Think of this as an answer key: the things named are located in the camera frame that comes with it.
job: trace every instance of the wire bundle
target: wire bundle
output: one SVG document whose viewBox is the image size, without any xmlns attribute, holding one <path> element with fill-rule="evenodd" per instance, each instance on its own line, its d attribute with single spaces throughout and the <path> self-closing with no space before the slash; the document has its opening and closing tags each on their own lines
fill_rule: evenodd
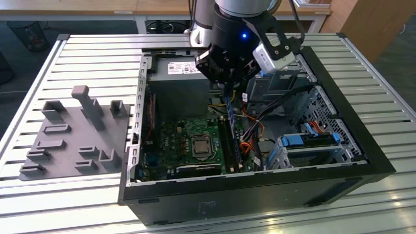
<svg viewBox="0 0 416 234">
<path fill-rule="evenodd" d="M 257 117 L 253 119 L 255 123 L 252 124 L 252 126 L 247 129 L 245 133 L 243 134 L 241 140 L 248 141 L 256 129 L 256 126 L 260 123 L 260 121 L 264 119 L 265 115 L 272 113 L 272 111 L 277 107 L 280 107 L 295 94 L 309 91 L 312 88 L 313 88 L 313 85 L 305 85 L 299 88 L 295 88 L 291 91 L 288 91 L 284 95 L 281 95 L 275 101 L 272 101 L 267 105 L 267 107 L 263 109 L 263 111 L 259 113 Z"/>
</svg>

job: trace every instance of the aluminum table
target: aluminum table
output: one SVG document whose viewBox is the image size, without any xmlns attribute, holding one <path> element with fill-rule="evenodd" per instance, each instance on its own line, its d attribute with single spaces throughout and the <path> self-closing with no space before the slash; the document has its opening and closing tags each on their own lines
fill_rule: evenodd
<svg viewBox="0 0 416 234">
<path fill-rule="evenodd" d="M 416 114 L 348 39 L 308 34 L 312 46 L 397 173 L 331 205 L 145 227 L 119 206 L 120 174 L 19 181 L 45 100 L 79 106 L 75 85 L 100 103 L 133 108 L 141 48 L 188 46 L 184 35 L 73 35 L 56 41 L 0 141 L 0 233 L 385 233 L 416 226 Z"/>
</svg>

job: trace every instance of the white label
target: white label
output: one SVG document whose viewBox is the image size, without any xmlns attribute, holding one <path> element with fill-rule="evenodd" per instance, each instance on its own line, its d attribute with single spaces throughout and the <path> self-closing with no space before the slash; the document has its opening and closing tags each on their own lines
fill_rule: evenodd
<svg viewBox="0 0 416 234">
<path fill-rule="evenodd" d="M 115 14 L 132 14 L 132 11 L 115 11 Z"/>
<path fill-rule="evenodd" d="M 201 73 L 195 66 L 195 62 L 171 62 L 168 64 L 168 74 L 196 74 Z"/>
<path fill-rule="evenodd" d="M 247 100 L 247 97 L 248 97 L 247 93 L 243 93 L 243 101 L 244 101 L 244 102 L 248 101 L 248 100 Z"/>
<path fill-rule="evenodd" d="M 257 157 L 255 157 L 255 164 L 257 164 L 257 166 L 260 166 L 260 159 Z"/>
</svg>

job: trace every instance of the gray floor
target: gray floor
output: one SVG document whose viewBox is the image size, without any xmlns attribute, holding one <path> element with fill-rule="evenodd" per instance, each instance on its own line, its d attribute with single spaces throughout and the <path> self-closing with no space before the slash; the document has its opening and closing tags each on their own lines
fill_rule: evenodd
<svg viewBox="0 0 416 234">
<path fill-rule="evenodd" d="M 48 41 L 53 43 L 61 33 L 68 34 L 135 34 L 137 33 L 133 21 L 57 21 L 49 22 L 45 30 Z M 375 66 L 380 73 L 416 109 L 416 17 L 407 24 L 405 32 L 397 36 L 385 49 Z M 27 91 L 32 85 L 49 50 L 29 52 L 13 33 L 0 21 L 0 51 L 8 60 L 16 77 L 7 84 L 0 85 L 0 93 Z M 0 94 L 0 137 L 17 111 L 25 93 Z"/>
</svg>

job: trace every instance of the green circuit board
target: green circuit board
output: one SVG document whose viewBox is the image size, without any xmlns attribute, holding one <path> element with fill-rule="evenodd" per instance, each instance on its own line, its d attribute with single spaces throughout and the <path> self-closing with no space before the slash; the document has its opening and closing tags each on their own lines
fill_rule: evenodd
<svg viewBox="0 0 416 234">
<path fill-rule="evenodd" d="M 236 136 L 239 137 L 243 132 L 241 119 L 237 118 Z M 225 174 L 220 137 L 216 118 L 163 122 L 159 152 L 149 153 L 145 158 L 147 177 L 152 178 L 151 180 L 165 179 L 172 168 L 208 163 L 220 164 L 223 174 Z"/>
</svg>

